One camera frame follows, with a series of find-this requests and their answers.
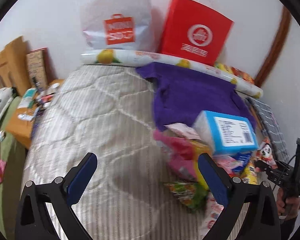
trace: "long white roll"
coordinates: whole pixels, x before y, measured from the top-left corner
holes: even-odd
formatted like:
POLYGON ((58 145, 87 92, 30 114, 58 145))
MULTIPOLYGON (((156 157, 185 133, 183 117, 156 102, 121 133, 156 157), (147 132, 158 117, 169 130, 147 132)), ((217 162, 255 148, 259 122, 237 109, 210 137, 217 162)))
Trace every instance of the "long white roll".
POLYGON ((160 62, 190 68, 227 80, 235 84, 235 89, 254 98, 261 98, 263 90, 235 75, 192 60, 146 51, 125 49, 96 49, 81 54, 81 62, 85 65, 116 65, 141 67, 151 62, 160 62))

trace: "wooden headboard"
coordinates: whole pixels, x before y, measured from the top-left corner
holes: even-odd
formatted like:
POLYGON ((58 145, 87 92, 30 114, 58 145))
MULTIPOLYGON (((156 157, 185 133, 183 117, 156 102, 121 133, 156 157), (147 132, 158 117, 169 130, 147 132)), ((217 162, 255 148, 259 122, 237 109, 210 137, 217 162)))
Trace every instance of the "wooden headboard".
POLYGON ((22 36, 7 44, 0 52, 0 88, 15 87, 22 96, 31 87, 26 67, 27 52, 22 36))

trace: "white circular logo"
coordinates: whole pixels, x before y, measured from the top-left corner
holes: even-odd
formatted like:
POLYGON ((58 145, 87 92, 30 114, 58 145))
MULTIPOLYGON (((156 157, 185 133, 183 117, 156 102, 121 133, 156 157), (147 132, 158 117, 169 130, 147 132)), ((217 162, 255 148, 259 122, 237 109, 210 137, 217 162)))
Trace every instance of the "white circular logo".
POLYGON ((196 24, 188 30, 188 39, 196 46, 204 47, 209 45, 212 37, 212 31, 205 25, 196 24))

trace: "black cable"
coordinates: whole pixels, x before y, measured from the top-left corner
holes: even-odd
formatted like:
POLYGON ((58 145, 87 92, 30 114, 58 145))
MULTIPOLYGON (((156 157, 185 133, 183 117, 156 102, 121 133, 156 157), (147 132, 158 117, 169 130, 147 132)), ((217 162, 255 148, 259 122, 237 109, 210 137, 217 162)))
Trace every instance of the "black cable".
POLYGON ((272 192, 274 191, 275 187, 278 185, 282 175, 286 172, 286 169, 288 167, 288 165, 290 164, 290 162, 293 160, 293 158, 296 157, 296 155, 293 155, 291 157, 291 159, 288 161, 288 163, 286 164, 286 166, 284 167, 283 171, 281 172, 280 176, 279 176, 279 179, 277 180, 277 183, 274 185, 273 189, 272 189, 272 192))

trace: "metal screw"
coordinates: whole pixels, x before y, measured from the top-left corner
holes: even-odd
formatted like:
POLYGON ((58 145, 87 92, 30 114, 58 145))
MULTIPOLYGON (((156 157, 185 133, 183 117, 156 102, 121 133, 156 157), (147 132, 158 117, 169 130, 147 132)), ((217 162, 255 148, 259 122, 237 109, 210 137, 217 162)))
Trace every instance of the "metal screw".
POLYGON ((31 180, 27 181, 26 187, 30 187, 31 185, 32 185, 32 181, 31 180))
POLYGON ((239 177, 233 177, 233 178, 232 178, 232 181, 233 181, 234 183, 240 183, 240 182, 241 182, 241 179, 240 179, 239 177))
POLYGON ((265 187, 270 187, 270 183, 267 182, 267 181, 263 181, 262 184, 263 184, 263 186, 265 186, 265 187))
POLYGON ((54 182, 57 183, 57 184, 61 183, 62 181, 63 181, 63 178, 62 178, 62 177, 56 177, 56 178, 54 179, 54 182))

